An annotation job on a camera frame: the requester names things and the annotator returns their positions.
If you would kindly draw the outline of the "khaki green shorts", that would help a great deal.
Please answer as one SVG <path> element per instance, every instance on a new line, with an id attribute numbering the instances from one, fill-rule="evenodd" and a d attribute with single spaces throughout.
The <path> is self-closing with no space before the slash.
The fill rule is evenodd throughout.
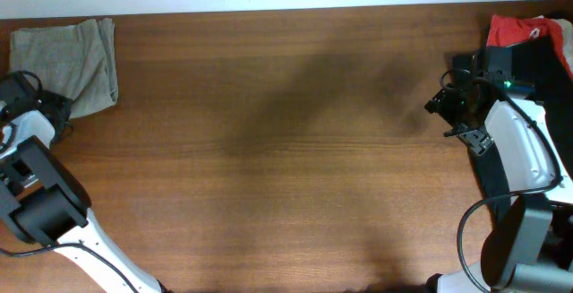
<path id="1" fill-rule="evenodd" d="M 119 98 L 115 23 L 110 18 L 16 30 L 9 65 L 12 71 L 35 73 L 45 90 L 70 99 L 70 118 L 111 108 Z"/>

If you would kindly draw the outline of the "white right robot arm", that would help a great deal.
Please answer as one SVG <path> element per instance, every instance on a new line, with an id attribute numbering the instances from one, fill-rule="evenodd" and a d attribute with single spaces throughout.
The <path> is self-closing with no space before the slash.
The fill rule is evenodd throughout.
<path id="1" fill-rule="evenodd" d="M 572 290 L 572 177 L 529 83 L 443 84 L 425 105 L 451 126 L 477 156 L 495 150 L 501 190 L 474 203 L 457 230 L 461 269 L 435 281 L 436 292 L 570 292 Z M 478 209 L 504 203 L 478 263 L 466 260 L 463 237 Z"/>

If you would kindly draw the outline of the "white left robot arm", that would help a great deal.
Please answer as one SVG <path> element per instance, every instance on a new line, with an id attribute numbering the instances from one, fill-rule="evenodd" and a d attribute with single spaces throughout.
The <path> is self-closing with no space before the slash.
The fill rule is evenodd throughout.
<path id="1" fill-rule="evenodd" d="M 106 292 L 164 292 L 99 225 L 79 181 L 51 153 L 55 129 L 35 94 L 1 95 L 1 220 L 33 256 L 55 252 Z"/>

